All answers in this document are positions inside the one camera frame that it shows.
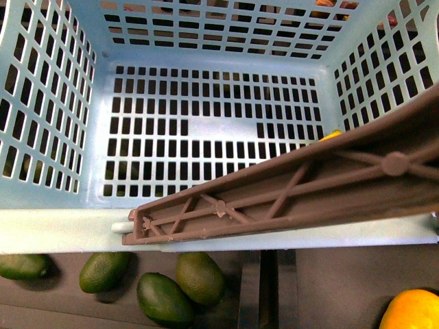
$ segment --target light blue basket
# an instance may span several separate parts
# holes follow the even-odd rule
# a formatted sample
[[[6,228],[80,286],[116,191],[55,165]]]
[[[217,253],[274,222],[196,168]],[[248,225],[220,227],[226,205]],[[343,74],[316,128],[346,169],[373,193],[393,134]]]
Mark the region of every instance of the light blue basket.
[[[4,243],[0,251],[76,250],[87,234],[94,244],[82,249],[121,249],[118,236],[108,242],[107,226],[93,231],[88,210],[136,208],[304,147],[334,129],[353,129],[439,80],[439,1],[346,4],[3,4],[0,199],[11,212],[3,211],[2,223],[14,218],[26,226],[26,213],[35,234],[38,219],[49,216],[45,225],[58,237],[71,236],[72,247],[38,240],[37,247],[34,241],[22,249]],[[82,208],[73,214],[84,221],[59,228],[66,219],[54,219],[49,210],[14,212],[36,208]],[[107,213],[108,222],[120,217]],[[32,239],[27,230],[17,223],[3,228],[9,242],[24,231],[21,238]],[[323,245],[343,245],[337,241]]]

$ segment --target green lime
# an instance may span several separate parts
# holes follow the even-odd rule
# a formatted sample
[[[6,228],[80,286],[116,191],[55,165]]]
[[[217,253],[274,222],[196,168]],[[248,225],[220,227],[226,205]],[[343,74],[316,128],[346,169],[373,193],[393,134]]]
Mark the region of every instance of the green lime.
[[[81,270],[81,290],[100,293],[113,288],[125,273],[130,256],[130,252],[95,252]]]
[[[191,302],[171,278],[145,273],[137,284],[137,300],[143,313],[167,328],[188,328],[194,318]]]
[[[180,254],[176,279],[186,295],[201,305],[218,304],[226,290],[224,274],[205,252]]]
[[[51,265],[48,255],[0,255],[0,276],[11,280],[33,280],[46,275]]]

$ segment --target yellow object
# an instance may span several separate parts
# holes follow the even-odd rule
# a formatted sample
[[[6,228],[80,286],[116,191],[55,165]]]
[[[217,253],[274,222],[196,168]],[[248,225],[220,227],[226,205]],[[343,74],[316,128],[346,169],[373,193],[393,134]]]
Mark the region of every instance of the yellow object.
[[[390,303],[379,329],[439,329],[439,297],[421,289],[400,293]]]
[[[339,130],[334,130],[334,131],[331,132],[328,136],[325,136],[325,137],[323,137],[322,139],[320,139],[319,142],[321,142],[321,141],[325,141],[326,139],[330,139],[330,138],[336,137],[336,136],[341,135],[341,134],[342,134],[341,131],[339,131]]]

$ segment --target dark surface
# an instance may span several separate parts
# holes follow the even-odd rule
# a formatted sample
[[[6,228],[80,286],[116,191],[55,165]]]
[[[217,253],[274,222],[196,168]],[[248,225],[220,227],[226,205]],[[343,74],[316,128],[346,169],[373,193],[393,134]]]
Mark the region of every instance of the dark surface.
[[[158,327],[137,304],[137,282],[145,272],[159,272],[175,280],[178,254],[136,253],[122,282],[113,290],[99,294],[83,293],[79,286],[81,268],[90,255],[52,254],[56,269],[47,278],[33,282],[16,282],[0,277],[0,328],[61,328],[47,326],[47,323],[64,321],[73,321],[63,327],[66,329]],[[209,255],[224,272],[227,290],[217,306],[197,309],[193,329],[215,328],[217,324],[233,328],[239,312],[242,252],[211,252]],[[26,321],[34,323],[34,320],[34,326],[22,324]]]
[[[378,329],[401,291],[439,289],[439,246],[297,250],[300,329]]]

